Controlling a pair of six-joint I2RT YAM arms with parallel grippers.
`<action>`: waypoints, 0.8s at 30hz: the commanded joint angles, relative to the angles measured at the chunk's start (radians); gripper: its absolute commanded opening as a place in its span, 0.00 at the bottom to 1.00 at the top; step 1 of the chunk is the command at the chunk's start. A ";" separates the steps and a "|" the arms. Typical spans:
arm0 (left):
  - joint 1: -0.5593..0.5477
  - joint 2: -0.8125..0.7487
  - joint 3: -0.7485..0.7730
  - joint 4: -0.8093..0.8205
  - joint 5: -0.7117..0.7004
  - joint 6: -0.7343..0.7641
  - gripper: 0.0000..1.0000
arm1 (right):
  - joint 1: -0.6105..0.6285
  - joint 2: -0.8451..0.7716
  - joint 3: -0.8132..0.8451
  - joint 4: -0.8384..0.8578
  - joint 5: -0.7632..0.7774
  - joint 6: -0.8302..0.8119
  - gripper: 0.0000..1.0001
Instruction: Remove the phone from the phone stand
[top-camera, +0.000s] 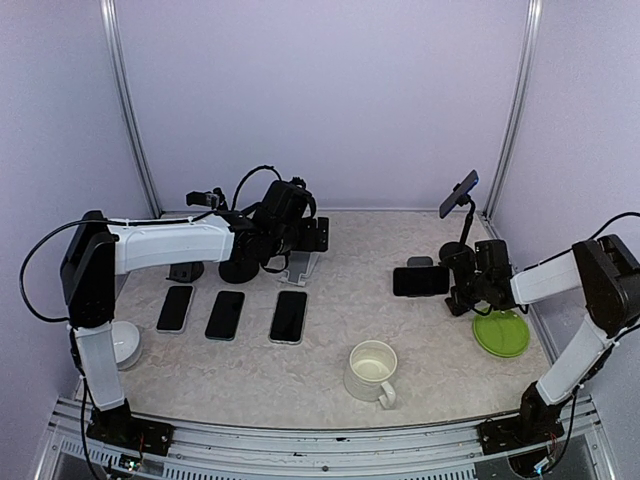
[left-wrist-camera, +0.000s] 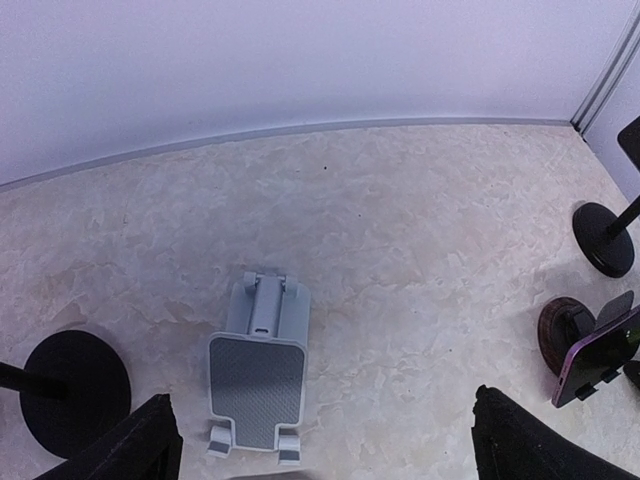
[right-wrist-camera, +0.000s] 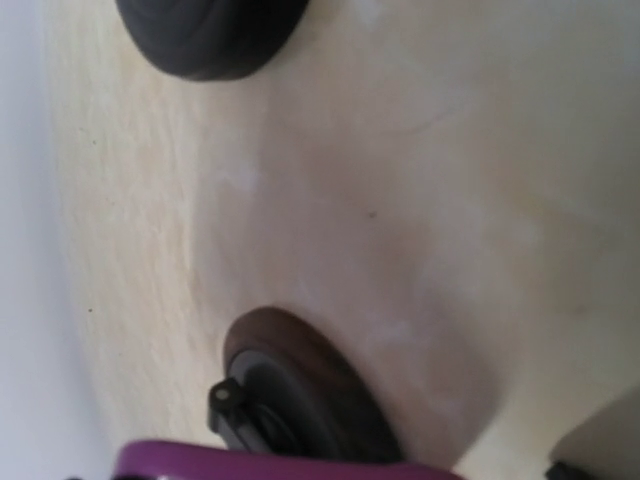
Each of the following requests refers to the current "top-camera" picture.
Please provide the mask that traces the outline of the phone with purple edge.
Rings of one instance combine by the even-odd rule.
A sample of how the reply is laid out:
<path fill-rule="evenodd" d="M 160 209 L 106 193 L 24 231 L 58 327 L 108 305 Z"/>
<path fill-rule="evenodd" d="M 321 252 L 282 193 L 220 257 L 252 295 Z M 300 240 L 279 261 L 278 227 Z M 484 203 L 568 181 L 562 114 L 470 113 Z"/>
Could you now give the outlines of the phone with purple edge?
<path fill-rule="evenodd" d="M 392 291 L 397 297 L 444 295 L 449 288 L 450 271 L 446 267 L 398 267 L 393 270 Z"/>

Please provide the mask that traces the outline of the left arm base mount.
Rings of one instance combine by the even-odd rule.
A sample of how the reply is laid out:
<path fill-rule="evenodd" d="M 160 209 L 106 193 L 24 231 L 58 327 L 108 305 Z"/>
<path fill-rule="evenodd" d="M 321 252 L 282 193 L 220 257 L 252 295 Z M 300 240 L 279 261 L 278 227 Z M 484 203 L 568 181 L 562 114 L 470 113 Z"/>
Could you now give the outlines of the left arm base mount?
<path fill-rule="evenodd" d="M 174 426 L 169 423 L 138 417 L 126 419 L 93 419 L 86 435 L 108 445 L 166 457 L 173 438 Z"/>

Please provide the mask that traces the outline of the blue-edged phone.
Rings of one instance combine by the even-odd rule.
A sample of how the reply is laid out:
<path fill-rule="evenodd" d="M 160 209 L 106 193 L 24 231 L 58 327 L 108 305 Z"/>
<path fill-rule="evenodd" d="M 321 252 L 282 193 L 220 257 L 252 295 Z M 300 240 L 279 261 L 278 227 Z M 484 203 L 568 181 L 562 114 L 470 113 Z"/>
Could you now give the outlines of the blue-edged phone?
<path fill-rule="evenodd" d="M 456 206 L 466 205 L 470 201 L 469 192 L 476 186 L 478 181 L 479 177 L 477 171 L 475 169 L 471 170 L 441 203 L 439 207 L 439 217 L 443 219 L 449 215 Z"/>

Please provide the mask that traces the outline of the black round-base phone stand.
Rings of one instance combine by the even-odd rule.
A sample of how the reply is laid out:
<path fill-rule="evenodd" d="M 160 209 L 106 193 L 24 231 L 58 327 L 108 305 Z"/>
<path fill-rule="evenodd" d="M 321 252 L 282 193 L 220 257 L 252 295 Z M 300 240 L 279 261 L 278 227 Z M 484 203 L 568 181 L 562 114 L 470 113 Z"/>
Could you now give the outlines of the black round-base phone stand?
<path fill-rule="evenodd" d="M 220 187 L 206 192 L 192 191 L 186 195 L 188 206 L 203 206 L 213 210 L 229 224 L 234 234 L 230 258 L 219 264 L 220 278 L 229 284 L 242 284 L 252 280 L 259 272 L 259 262 L 245 252 L 245 245 L 252 233 L 253 223 L 240 211 L 229 208 Z"/>

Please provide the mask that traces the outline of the silver folding phone stand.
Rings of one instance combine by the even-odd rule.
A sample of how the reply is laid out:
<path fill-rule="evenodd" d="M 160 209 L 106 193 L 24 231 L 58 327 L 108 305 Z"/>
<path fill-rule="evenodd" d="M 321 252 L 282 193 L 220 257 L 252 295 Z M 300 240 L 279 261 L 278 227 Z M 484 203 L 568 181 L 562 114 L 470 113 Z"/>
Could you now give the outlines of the silver folding phone stand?
<path fill-rule="evenodd" d="M 292 252 L 289 256 L 289 265 L 280 275 L 278 281 L 297 287 L 305 287 L 318 259 L 317 252 Z"/>

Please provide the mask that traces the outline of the black gooseneck phone stand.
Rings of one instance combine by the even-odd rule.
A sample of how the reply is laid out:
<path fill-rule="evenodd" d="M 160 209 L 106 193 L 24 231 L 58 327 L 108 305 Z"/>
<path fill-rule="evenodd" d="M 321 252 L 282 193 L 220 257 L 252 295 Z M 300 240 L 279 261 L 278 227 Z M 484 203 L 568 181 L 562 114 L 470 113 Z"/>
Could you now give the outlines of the black gooseneck phone stand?
<path fill-rule="evenodd" d="M 441 261 L 444 261 L 446 258 L 468 249 L 468 247 L 466 246 L 466 241 L 468 239 L 468 235 L 471 230 L 471 225 L 473 223 L 474 214 L 476 210 L 476 204 L 474 200 L 471 198 L 470 194 L 469 194 L 469 197 L 470 197 L 470 201 L 466 204 L 469 206 L 469 210 L 465 216 L 460 237 L 457 241 L 447 242 L 440 248 L 439 259 Z"/>

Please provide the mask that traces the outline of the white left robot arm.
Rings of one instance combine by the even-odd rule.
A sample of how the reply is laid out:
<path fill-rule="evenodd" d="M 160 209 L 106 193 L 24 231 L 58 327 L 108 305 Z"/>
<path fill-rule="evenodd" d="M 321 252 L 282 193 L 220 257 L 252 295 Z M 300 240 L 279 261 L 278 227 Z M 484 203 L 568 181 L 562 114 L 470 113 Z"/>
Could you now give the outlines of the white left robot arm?
<path fill-rule="evenodd" d="M 115 278 L 164 265 L 212 262 L 230 284 L 252 280 L 274 257 L 324 253 L 329 220 L 299 178 L 276 180 L 262 201 L 243 210 L 210 210 L 166 220 L 108 219 L 99 210 L 80 220 L 60 276 L 68 323 L 102 430 L 121 445 L 140 434 L 127 400 L 112 345 Z"/>

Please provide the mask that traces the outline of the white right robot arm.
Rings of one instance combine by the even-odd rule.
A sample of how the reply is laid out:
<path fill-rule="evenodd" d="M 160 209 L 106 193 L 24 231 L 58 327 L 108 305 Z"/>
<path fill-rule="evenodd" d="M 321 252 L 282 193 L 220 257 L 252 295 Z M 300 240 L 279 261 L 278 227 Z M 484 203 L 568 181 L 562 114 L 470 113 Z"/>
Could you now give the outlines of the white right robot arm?
<path fill-rule="evenodd" d="M 533 265 L 542 259 L 570 247 L 577 241 L 573 235 L 557 236 L 544 232 L 512 234 L 505 238 L 511 263 L 516 270 Z M 577 332 L 579 323 L 586 314 L 586 300 L 577 291 L 569 291 L 542 300 L 531 308 L 527 315 L 537 352 L 544 351 L 547 362 L 552 363 Z M 475 386 L 467 386 L 467 404 L 476 409 L 476 415 L 489 415 L 516 408 L 519 395 L 524 391 L 524 367 L 531 365 L 540 355 L 524 354 L 516 360 L 500 363 L 511 366 L 513 374 L 491 374 L 482 380 L 474 377 Z M 619 351 L 612 355 L 602 373 L 586 386 L 598 413 L 605 423 L 614 423 L 639 411 L 639 335 L 626 337 Z"/>

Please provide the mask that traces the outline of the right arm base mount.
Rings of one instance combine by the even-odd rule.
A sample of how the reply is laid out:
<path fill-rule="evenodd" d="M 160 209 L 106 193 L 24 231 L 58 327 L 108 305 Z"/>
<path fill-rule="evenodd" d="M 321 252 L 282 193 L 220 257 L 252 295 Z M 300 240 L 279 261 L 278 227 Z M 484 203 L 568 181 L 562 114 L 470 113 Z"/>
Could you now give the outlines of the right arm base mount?
<path fill-rule="evenodd" d="M 485 420 L 477 426 L 477 433 L 483 454 L 492 455 L 548 442 L 553 436 L 562 437 L 565 430 L 561 422 L 532 427 L 514 415 Z"/>

